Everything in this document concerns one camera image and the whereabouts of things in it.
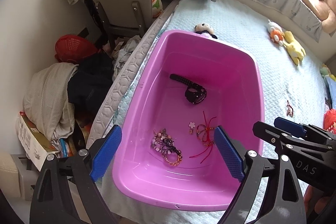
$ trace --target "red plush toy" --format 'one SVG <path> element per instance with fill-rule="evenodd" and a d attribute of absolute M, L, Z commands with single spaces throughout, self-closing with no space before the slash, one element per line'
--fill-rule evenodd
<path fill-rule="evenodd" d="M 336 134 L 336 110 L 330 109 L 324 114 L 323 129 Z"/>

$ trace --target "red string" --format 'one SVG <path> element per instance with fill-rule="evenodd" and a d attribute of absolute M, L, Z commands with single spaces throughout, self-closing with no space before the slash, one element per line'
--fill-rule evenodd
<path fill-rule="evenodd" d="M 213 146 L 213 144 L 214 144 L 214 141 L 211 141 L 211 139 L 210 139 L 210 122 L 212 121 L 212 119 L 217 118 L 217 117 L 212 117 L 212 118 L 210 119 L 209 123 L 207 123 L 207 119 L 206 119 L 206 117 L 205 117 L 205 113 L 204 113 L 204 111 L 203 111 L 203 116 L 204 116 L 204 121 L 205 121 L 205 129 L 204 129 L 204 130 L 205 130 L 205 134 L 203 135 L 202 139 L 199 138 L 199 134 L 202 133 L 202 132 L 204 131 L 204 130 L 202 130 L 201 132 L 198 132 L 198 128 L 199 128 L 199 126 L 201 125 L 201 124 L 199 124 L 199 125 L 197 126 L 197 138 L 203 143 L 203 145 L 207 146 L 207 148 L 206 148 L 203 152 L 201 152 L 201 153 L 199 153 L 199 154 L 197 154 L 197 155 L 195 155 L 195 156 L 191 156 L 191 157 L 189 157 L 189 158 L 195 158 L 195 157 L 198 157 L 198 156 L 202 155 L 203 153 L 205 153 L 205 152 L 208 150 L 209 147 L 211 147 L 210 152 L 209 152 L 208 155 L 201 161 L 201 163 L 204 162 L 205 159 L 206 159 L 208 156 L 210 156 L 210 153 L 211 153 L 211 151 L 212 151 L 212 146 Z"/>

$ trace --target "fabric pillow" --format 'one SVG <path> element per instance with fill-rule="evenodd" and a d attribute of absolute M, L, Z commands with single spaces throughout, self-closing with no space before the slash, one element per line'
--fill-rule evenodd
<path fill-rule="evenodd" d="M 324 79 L 327 84 L 327 88 L 329 89 L 332 106 L 334 109 L 336 109 L 336 82 L 328 75 L 326 75 Z"/>

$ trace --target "human hand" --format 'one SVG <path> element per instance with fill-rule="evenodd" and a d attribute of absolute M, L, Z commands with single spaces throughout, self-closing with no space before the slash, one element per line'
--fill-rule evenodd
<path fill-rule="evenodd" d="M 306 190 L 304 196 L 303 196 L 303 201 L 304 201 L 304 207 L 306 209 L 306 214 L 310 209 L 309 203 L 312 199 L 312 196 L 313 196 L 313 187 L 311 185 L 309 185 L 307 187 L 307 190 Z M 322 210 L 325 208 L 325 206 L 328 204 L 330 199 L 331 199 L 331 197 L 329 197 L 329 196 L 325 196 L 325 197 L 320 198 L 315 204 L 314 211 L 317 214 L 320 214 L 322 212 Z"/>

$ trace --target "black watch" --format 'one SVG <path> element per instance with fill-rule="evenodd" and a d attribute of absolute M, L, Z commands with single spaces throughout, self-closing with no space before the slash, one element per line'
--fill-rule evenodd
<path fill-rule="evenodd" d="M 194 82 L 191 82 L 190 80 L 182 76 L 171 74 L 170 79 L 178 81 L 188 86 L 184 93 L 184 96 L 187 98 L 189 102 L 193 103 L 194 105 L 197 105 L 200 102 L 202 102 L 207 96 L 207 91 L 204 87 Z"/>

